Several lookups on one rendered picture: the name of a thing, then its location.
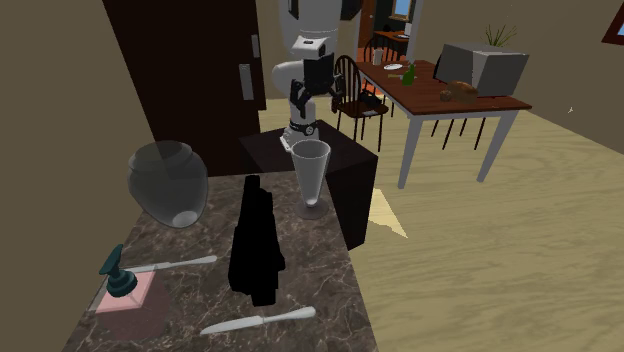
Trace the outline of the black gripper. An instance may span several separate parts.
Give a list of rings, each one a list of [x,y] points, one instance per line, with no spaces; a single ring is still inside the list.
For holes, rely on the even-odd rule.
[[[331,111],[336,113],[338,106],[345,96],[344,75],[333,74],[334,54],[325,55],[319,59],[304,59],[304,83],[296,79],[291,80],[290,102],[299,110],[300,117],[306,117],[305,105],[311,95],[332,96]]]

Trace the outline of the dark wooden spindle chair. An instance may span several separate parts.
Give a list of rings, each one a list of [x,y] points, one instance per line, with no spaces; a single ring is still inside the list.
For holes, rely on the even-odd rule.
[[[354,119],[353,139],[356,139],[358,122],[362,121],[360,138],[363,138],[366,119],[379,116],[378,150],[381,150],[383,118],[389,112],[389,108],[374,93],[362,88],[359,68],[351,57],[341,55],[336,60],[334,78],[338,98],[333,103],[332,109],[338,112],[337,127],[340,127],[342,115]]]
[[[380,58],[378,59],[379,62],[394,61],[394,42],[383,36],[375,36],[366,43],[363,49],[363,61],[374,62],[375,52],[377,50],[381,51]]]

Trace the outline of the tall clear glass cup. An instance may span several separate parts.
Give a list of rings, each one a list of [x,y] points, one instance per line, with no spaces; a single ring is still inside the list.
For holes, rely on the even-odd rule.
[[[328,203],[320,198],[323,180],[331,155],[331,147],[318,139],[301,140],[291,148],[302,200],[296,213],[303,219],[316,220],[328,211]]]

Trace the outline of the dark robot stand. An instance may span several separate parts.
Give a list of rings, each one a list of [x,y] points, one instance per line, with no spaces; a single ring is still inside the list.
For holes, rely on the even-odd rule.
[[[365,242],[378,156],[319,120],[320,139],[331,147],[326,181],[346,247]],[[292,171],[294,165],[279,137],[282,129],[241,137],[244,160],[251,173]]]

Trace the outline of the small wooden table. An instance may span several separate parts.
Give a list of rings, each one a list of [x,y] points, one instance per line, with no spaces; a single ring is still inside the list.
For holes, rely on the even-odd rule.
[[[383,36],[394,42],[395,46],[395,60],[401,60],[407,52],[407,46],[409,43],[409,36],[403,31],[374,31],[373,38],[375,36]]]

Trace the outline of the wooden dining table white legs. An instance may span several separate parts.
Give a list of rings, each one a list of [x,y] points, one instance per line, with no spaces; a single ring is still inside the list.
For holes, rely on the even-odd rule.
[[[381,65],[375,66],[370,62],[357,64],[362,77],[386,95],[409,120],[398,187],[405,187],[425,121],[497,117],[499,122],[477,176],[479,182],[484,181],[518,113],[529,110],[531,106],[511,96],[478,97],[473,104],[443,102],[439,93],[446,84],[433,77],[434,64],[416,60],[414,65],[415,80],[412,85],[404,86],[399,79],[390,78],[390,72]]]

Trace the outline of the dark brown fridge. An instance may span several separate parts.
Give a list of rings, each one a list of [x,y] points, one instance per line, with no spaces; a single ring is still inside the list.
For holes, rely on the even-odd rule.
[[[102,0],[155,140],[211,176],[258,172],[241,138],[266,107],[256,0]]]

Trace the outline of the black irregular object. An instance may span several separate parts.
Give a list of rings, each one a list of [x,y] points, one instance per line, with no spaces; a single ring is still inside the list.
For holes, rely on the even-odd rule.
[[[278,273],[285,268],[272,193],[260,187],[258,175],[248,175],[233,236],[229,285],[233,291],[250,296],[255,307],[273,305],[279,288]]]

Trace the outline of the clear grey glass jar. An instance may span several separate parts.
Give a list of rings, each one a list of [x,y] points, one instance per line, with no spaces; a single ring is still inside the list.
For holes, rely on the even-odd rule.
[[[129,192],[155,220],[186,228],[200,218],[208,194],[207,170],[188,144],[174,140],[147,144],[130,157],[128,166]]]

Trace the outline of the green grass plant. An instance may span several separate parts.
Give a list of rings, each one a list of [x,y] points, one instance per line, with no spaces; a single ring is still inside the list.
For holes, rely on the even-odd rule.
[[[491,25],[485,27],[485,41],[488,45],[494,47],[504,47],[509,40],[517,35],[517,27],[508,28],[503,25],[501,28],[494,30]]]

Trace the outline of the silver table knife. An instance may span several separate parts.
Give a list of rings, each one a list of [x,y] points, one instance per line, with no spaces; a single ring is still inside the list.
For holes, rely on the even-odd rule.
[[[239,318],[234,320],[229,320],[225,322],[221,322],[218,324],[214,324],[208,326],[200,331],[201,335],[214,334],[227,332],[232,330],[243,329],[247,327],[259,326],[266,323],[284,321],[284,320],[298,320],[298,319],[307,319],[314,317],[316,315],[316,309],[312,306],[306,306],[300,309],[296,309],[284,314],[274,315],[274,316],[250,316],[245,318]]]
[[[123,270],[130,271],[133,273],[143,273],[143,272],[151,272],[156,270],[164,270],[174,267],[187,266],[187,265],[201,265],[201,264],[209,264],[213,263],[218,259],[215,255],[209,255],[201,258],[196,258],[192,260],[179,261],[179,262],[161,262],[155,264],[149,264],[144,266],[132,267],[132,268],[124,268]]]

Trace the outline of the pink soap dispenser teal pump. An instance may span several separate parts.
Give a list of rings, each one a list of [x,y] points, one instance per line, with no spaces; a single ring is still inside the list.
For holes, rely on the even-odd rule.
[[[138,272],[120,269],[122,249],[117,245],[99,270],[107,284],[96,318],[115,340],[155,338],[164,331],[170,296],[155,265]]]

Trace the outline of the window with wooden frame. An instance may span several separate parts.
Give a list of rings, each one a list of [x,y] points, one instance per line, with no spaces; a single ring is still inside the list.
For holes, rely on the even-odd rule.
[[[392,0],[390,19],[411,22],[417,0]]]

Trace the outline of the red framed wall picture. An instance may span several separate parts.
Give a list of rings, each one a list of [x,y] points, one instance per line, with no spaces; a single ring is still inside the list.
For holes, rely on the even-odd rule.
[[[624,1],[619,7],[601,42],[624,46]]]

